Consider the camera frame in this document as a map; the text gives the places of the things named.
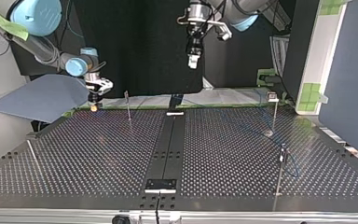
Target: gray panel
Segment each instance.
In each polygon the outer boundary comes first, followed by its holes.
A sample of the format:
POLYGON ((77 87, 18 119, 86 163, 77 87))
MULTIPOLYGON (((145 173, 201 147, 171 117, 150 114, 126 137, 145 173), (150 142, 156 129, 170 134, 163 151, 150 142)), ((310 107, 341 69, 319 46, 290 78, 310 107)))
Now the gray panel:
POLYGON ((301 84, 310 49, 310 39, 315 25, 320 0, 297 0, 292 33, 290 34, 283 82, 295 99, 301 84))
MULTIPOLYGON (((358 160, 288 108, 279 110, 275 136, 266 138, 271 114, 272 108, 187 110, 174 209, 358 212, 358 160), (282 143, 295 157, 299 177, 284 174, 275 202, 282 143)), ((288 172, 295 172, 290 161, 288 172)))
POLYGON ((320 121, 358 149, 358 1, 348 3, 320 121))
POLYGON ((0 207, 139 209, 164 111, 80 111, 0 161, 0 207))

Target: black curtain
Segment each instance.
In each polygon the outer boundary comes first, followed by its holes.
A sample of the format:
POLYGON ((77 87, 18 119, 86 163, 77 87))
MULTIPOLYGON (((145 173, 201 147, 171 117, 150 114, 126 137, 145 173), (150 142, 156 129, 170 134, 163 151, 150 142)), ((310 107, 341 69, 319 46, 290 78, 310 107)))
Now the black curtain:
POLYGON ((186 28, 176 23, 188 0, 75 0, 86 44, 107 66, 102 76, 115 82, 107 98, 191 93, 202 89, 198 70, 187 66, 186 28))

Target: table surface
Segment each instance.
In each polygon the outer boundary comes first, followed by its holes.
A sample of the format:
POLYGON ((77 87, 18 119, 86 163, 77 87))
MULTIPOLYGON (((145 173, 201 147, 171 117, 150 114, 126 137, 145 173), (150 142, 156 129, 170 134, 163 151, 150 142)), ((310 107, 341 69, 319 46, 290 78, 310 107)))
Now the table surface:
POLYGON ((358 213, 358 159, 291 108, 271 137, 269 107, 131 113, 78 111, 5 155, 0 208, 358 213), (176 193, 145 194, 153 178, 176 193))

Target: vertical post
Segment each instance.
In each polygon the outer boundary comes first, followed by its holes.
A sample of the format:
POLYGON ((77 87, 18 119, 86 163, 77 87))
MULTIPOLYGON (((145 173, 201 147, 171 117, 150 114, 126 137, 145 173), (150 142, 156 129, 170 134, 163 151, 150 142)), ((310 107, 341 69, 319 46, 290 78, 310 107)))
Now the vertical post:
POLYGON ((275 103, 275 110, 274 110, 274 120, 272 121, 272 131, 275 133, 275 122, 276 122, 276 119, 277 119, 277 112, 278 112, 278 103, 279 102, 276 102, 275 103))
POLYGON ((34 158, 34 160, 37 160, 36 154, 34 154, 34 148, 32 147, 31 140, 27 140, 27 144, 28 144, 28 147, 31 150, 32 157, 34 158))
POLYGON ((130 95, 128 91, 124 92, 124 97, 126 98, 126 104, 127 104, 127 112, 129 114, 129 120, 131 120, 131 112, 130 112, 130 95))

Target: robot end effector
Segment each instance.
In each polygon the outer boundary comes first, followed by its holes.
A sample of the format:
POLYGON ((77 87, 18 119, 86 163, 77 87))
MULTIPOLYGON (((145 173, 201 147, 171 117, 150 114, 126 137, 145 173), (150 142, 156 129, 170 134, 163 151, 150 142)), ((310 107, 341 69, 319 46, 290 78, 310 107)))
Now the robot end effector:
POLYGON ((217 13, 221 12, 230 25, 240 32, 247 30, 257 19, 256 12, 269 0, 190 0, 190 6, 185 9, 185 15, 177 19, 180 25, 187 25, 188 66, 197 68, 198 60, 203 53, 203 38, 208 30, 215 28, 218 39, 229 40, 232 33, 228 26, 216 19, 217 13))

